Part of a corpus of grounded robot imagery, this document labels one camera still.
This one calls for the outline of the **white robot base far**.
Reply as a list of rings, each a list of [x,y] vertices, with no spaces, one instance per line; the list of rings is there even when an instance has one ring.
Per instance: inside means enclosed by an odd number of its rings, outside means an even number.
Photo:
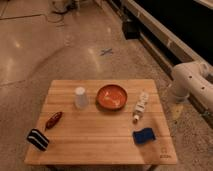
[[[49,5],[53,13],[65,14],[71,9],[79,9],[80,0],[49,0]]]

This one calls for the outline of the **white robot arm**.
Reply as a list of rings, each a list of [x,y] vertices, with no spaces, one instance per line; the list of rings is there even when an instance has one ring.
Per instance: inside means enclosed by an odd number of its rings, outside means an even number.
[[[213,112],[213,84],[206,80],[209,74],[209,65],[203,61],[174,66],[171,72],[173,81],[169,87],[171,99],[180,103],[192,94]]]

